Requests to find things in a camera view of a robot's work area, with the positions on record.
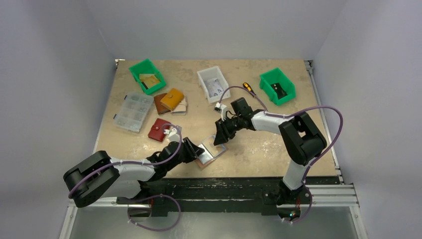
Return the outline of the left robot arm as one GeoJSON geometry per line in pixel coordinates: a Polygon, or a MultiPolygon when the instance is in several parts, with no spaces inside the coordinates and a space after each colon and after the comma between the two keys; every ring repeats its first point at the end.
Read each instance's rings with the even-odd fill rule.
{"type": "Polygon", "coordinates": [[[148,199],[147,182],[164,178],[179,164],[190,163],[204,152],[187,137],[139,161],[119,160],[100,150],[69,169],[63,180],[69,189],[68,197],[78,208],[106,197],[127,198],[141,204],[148,199]]]}

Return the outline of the gold card with black stripe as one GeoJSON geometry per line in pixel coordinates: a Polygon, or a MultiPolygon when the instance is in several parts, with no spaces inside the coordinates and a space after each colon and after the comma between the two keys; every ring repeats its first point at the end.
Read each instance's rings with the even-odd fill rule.
{"type": "Polygon", "coordinates": [[[142,86],[144,87],[144,89],[146,89],[146,90],[148,90],[148,89],[149,89],[149,87],[145,84],[145,82],[144,82],[144,81],[141,81],[141,84],[142,84],[142,86]]]}

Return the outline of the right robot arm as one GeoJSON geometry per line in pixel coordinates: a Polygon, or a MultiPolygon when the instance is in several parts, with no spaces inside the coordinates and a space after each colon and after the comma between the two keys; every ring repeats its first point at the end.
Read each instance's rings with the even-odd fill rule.
{"type": "Polygon", "coordinates": [[[304,187],[304,177],[310,164],[321,156],[327,142],[319,128],[306,113],[295,116],[271,114],[263,109],[253,110],[245,98],[231,102],[234,116],[227,117],[227,106],[216,103],[214,110],[220,114],[215,122],[214,145],[227,143],[235,134],[248,129],[271,132],[282,137],[290,165],[279,183],[279,204],[294,201],[304,187]]]}

